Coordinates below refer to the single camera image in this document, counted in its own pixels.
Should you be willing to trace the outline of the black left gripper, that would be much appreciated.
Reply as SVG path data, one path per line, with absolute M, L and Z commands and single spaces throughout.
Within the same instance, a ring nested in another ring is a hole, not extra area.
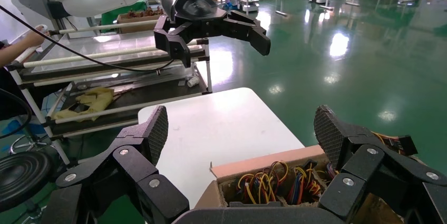
M 206 38 L 225 36 L 248 42 L 259 54 L 267 56 L 271 40 L 260 21 L 238 11 L 224 11 L 214 0 L 161 0 L 166 15 L 154 27 L 156 48 L 191 67 L 188 44 L 206 44 Z

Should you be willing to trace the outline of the bystander bare hand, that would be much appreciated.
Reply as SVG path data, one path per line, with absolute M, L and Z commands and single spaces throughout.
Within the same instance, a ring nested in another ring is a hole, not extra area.
M 36 26 L 35 29 L 38 30 L 43 35 L 49 36 L 49 32 L 47 31 L 46 25 Z M 24 42 L 26 48 L 36 47 L 40 46 L 45 41 L 45 38 L 35 33 L 34 31 L 29 31 L 22 39 L 22 41 Z

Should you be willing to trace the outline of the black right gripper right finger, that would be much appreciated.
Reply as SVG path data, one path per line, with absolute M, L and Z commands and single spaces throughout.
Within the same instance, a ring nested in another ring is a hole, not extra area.
M 405 223 L 446 223 L 446 176 L 386 145 L 369 129 L 316 109 L 316 139 L 338 174 L 318 206 L 350 223 L 369 194 Z

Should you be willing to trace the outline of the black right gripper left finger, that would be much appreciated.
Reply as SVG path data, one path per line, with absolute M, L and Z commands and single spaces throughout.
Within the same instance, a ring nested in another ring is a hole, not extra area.
M 166 107 L 156 106 L 144 123 L 122 129 L 105 151 L 60 175 L 42 223 L 94 221 L 122 196 L 147 223 L 174 222 L 189 201 L 156 167 L 168 128 Z

